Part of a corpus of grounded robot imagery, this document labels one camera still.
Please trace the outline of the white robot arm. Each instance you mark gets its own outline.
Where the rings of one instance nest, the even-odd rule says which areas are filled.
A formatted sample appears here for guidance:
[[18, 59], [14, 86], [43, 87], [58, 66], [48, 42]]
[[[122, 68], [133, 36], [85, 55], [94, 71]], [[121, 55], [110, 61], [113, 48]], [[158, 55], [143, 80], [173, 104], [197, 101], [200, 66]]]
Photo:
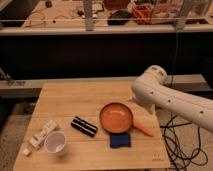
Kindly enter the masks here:
[[213, 133], [213, 100], [164, 86], [166, 71], [152, 65], [132, 83], [134, 101], [141, 106], [155, 104]]

